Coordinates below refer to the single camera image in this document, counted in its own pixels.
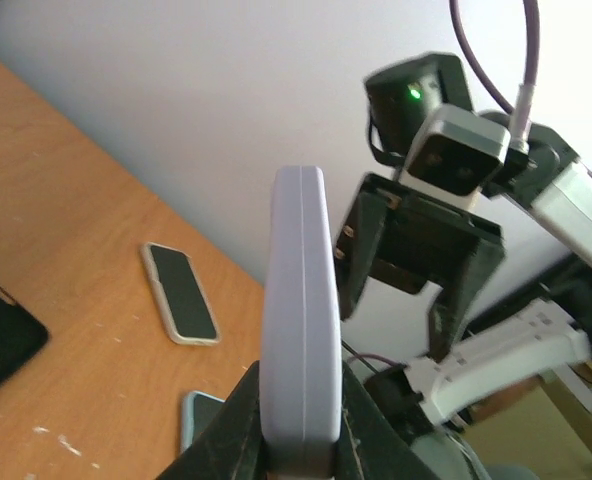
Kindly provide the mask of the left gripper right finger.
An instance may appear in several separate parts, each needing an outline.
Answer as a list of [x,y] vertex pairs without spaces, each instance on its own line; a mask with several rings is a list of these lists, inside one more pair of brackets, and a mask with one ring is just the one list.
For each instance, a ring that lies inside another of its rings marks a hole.
[[343,364],[341,433],[333,477],[338,480],[435,480],[403,442],[354,372]]

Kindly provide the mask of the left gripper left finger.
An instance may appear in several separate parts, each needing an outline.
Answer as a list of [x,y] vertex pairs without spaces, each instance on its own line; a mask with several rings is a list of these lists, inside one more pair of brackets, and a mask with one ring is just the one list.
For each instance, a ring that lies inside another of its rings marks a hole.
[[254,480],[264,477],[259,364],[250,365],[219,413],[159,480]]

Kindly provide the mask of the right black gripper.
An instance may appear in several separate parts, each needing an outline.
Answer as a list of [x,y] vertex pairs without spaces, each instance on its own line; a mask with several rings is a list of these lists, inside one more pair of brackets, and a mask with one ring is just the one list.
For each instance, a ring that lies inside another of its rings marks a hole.
[[441,287],[427,313],[428,356],[440,363],[505,248],[498,224],[368,173],[333,254],[342,321],[354,314],[369,276],[411,295],[428,282]]

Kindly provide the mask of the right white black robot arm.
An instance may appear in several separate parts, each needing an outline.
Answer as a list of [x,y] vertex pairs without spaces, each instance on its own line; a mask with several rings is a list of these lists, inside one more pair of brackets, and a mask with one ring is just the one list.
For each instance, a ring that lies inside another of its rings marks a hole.
[[526,76],[506,112],[474,109],[462,64],[429,53],[365,79],[367,141],[390,177],[365,175],[334,247],[340,315],[368,281],[435,285],[428,345],[372,377],[385,418],[414,438],[472,404],[592,361],[592,171],[530,120]]

